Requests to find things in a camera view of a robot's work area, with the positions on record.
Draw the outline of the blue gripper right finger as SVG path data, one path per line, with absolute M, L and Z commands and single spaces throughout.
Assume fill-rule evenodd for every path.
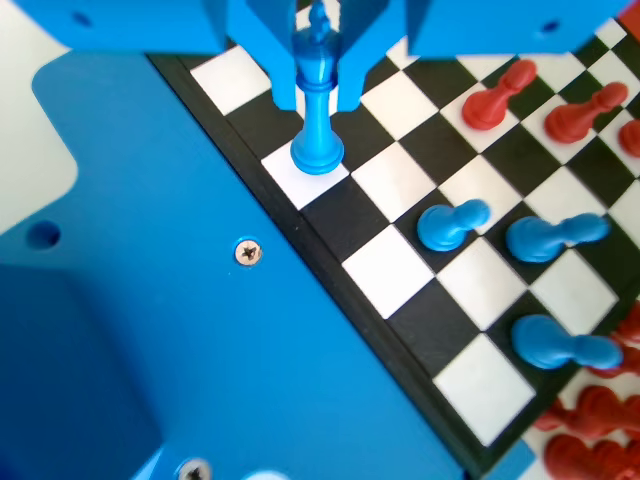
M 406 2 L 341 1 L 338 111 L 360 104 L 368 72 L 406 34 Z

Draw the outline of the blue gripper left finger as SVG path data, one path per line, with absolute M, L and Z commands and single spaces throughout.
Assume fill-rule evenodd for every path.
M 293 35 L 297 3 L 238 0 L 230 1 L 228 7 L 228 35 L 267 72 L 275 105 L 295 110 Z

